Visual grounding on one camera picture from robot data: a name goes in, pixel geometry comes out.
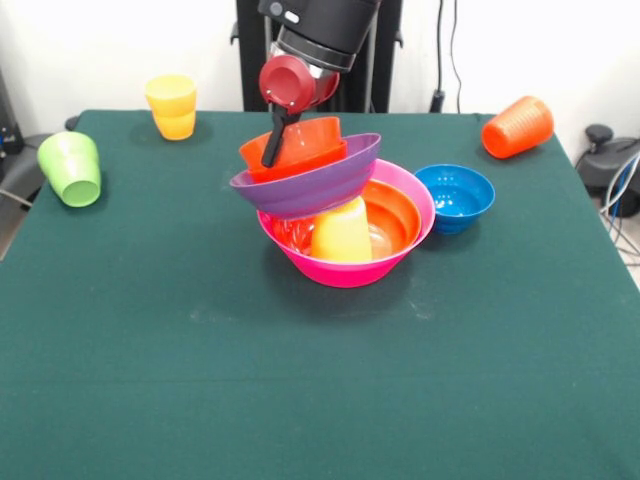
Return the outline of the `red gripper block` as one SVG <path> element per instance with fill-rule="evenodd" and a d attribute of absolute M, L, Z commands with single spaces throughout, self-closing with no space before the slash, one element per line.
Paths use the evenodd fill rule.
<path fill-rule="evenodd" d="M 263 98 L 274 104 L 273 129 L 264 149 L 261 165 L 272 168 L 279 154 L 287 123 L 298 122 L 301 113 L 328 100 L 340 81 L 338 72 L 317 67 L 289 55 L 271 57 L 261 68 L 259 89 Z"/>

